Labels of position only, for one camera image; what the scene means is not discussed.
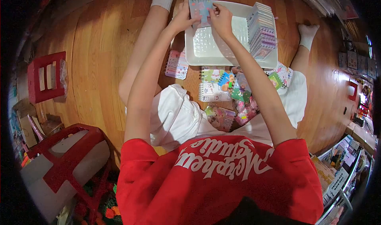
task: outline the green notebook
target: green notebook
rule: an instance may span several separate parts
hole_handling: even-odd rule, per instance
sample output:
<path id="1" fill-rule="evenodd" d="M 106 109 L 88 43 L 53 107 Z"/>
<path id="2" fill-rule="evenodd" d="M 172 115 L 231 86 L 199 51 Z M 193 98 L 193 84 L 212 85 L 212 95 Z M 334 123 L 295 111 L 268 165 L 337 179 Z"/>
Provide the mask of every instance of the green notebook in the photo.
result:
<path id="1" fill-rule="evenodd" d="M 202 83 L 218 83 L 225 72 L 225 66 L 203 66 L 200 71 Z"/>
<path id="2" fill-rule="evenodd" d="M 249 102 L 251 89 L 247 83 L 246 77 L 243 73 L 238 72 L 236 75 L 236 82 L 232 91 L 232 99 Z"/>

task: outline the books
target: books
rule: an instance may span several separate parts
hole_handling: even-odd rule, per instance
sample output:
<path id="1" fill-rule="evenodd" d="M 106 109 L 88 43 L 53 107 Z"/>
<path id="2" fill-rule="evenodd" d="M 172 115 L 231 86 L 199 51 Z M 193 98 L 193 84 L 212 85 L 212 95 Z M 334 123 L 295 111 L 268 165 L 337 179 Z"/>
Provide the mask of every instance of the books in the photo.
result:
<path id="1" fill-rule="evenodd" d="M 205 113 L 209 123 L 219 131 L 230 132 L 236 113 L 226 108 L 207 106 Z"/>
<path id="2" fill-rule="evenodd" d="M 281 87 L 287 88 L 290 85 L 291 78 L 293 75 L 293 70 L 291 68 L 286 67 L 282 63 L 278 62 L 278 65 L 275 69 L 265 71 L 267 75 L 271 75 L 273 72 L 276 72 L 282 82 Z"/>
<path id="3" fill-rule="evenodd" d="M 213 8 L 212 0 L 188 0 L 191 18 L 201 18 L 199 24 L 194 23 L 193 28 L 210 27 L 209 9 Z"/>
<path id="4" fill-rule="evenodd" d="M 250 54 L 256 60 L 264 61 L 269 53 L 277 47 L 271 8 L 255 3 L 251 13 L 246 17 Z"/>
<path id="5" fill-rule="evenodd" d="M 185 52 L 170 51 L 165 75 L 176 79 L 184 80 L 188 73 L 188 63 L 185 60 Z"/>
<path id="6" fill-rule="evenodd" d="M 251 89 L 247 83 L 246 77 L 243 73 L 238 72 L 236 75 L 236 82 L 232 91 L 232 99 L 239 101 L 249 102 Z"/>
<path id="7" fill-rule="evenodd" d="M 211 83 L 200 83 L 198 87 L 198 100 L 202 102 L 230 101 L 228 92 L 222 91 L 221 86 Z"/>
<path id="8" fill-rule="evenodd" d="M 202 83 L 218 83 L 225 72 L 225 66 L 202 66 L 200 79 Z"/>
<path id="9" fill-rule="evenodd" d="M 254 118 L 257 114 L 260 113 L 257 103 L 254 100 L 254 97 L 250 96 L 250 102 L 243 102 L 236 100 L 236 109 L 238 111 L 235 120 L 240 126 L 245 125 L 252 118 Z"/>

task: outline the cardboard box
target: cardboard box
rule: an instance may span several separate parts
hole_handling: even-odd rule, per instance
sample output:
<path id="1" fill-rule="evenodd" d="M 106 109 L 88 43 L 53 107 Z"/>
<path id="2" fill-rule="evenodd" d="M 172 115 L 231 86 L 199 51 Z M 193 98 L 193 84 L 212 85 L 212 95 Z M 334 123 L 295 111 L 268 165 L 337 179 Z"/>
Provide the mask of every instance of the cardboard box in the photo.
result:
<path id="1" fill-rule="evenodd" d="M 324 193 L 328 189 L 328 186 L 335 179 L 335 173 L 333 172 L 334 170 L 333 168 L 328 168 L 326 165 L 324 165 L 316 156 L 313 156 L 311 160 L 316 167 L 316 171 L 321 184 L 321 192 Z"/>
<path id="2" fill-rule="evenodd" d="M 362 127 L 355 124 L 354 122 L 351 122 L 347 126 L 345 133 L 351 135 L 353 139 L 359 142 L 360 145 L 369 152 L 369 154 L 372 156 L 374 155 L 376 151 L 376 136 L 365 131 Z"/>

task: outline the white shorts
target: white shorts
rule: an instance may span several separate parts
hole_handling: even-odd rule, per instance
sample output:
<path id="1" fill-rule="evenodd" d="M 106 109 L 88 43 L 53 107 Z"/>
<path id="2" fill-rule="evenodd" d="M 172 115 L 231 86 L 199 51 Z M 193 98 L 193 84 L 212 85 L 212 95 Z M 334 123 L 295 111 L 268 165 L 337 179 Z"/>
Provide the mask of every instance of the white shorts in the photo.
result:
<path id="1" fill-rule="evenodd" d="M 187 90 L 174 84 L 154 97 L 150 122 L 152 146 L 162 146 L 172 151 L 191 138 L 217 135 L 243 135 L 272 146 L 269 130 L 261 114 L 233 132 L 218 131 L 186 93 Z M 301 72 L 293 71 L 289 87 L 279 89 L 278 93 L 292 126 L 297 128 L 307 104 L 306 77 Z"/>

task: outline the hand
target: hand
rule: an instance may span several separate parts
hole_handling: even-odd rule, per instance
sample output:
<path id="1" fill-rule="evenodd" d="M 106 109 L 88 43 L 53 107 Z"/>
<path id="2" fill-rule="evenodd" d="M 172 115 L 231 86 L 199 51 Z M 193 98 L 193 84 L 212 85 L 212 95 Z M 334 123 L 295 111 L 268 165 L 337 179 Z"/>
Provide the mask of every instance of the hand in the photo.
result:
<path id="1" fill-rule="evenodd" d="M 199 21 L 199 18 L 189 19 L 189 2 L 188 0 L 184 0 L 184 2 L 180 4 L 176 16 L 169 23 L 168 28 L 177 34 L 190 27 L 193 23 Z"/>
<path id="2" fill-rule="evenodd" d="M 232 30 L 233 14 L 221 4 L 213 3 L 213 5 L 216 6 L 217 9 L 209 9 L 212 27 L 222 39 L 234 36 Z"/>

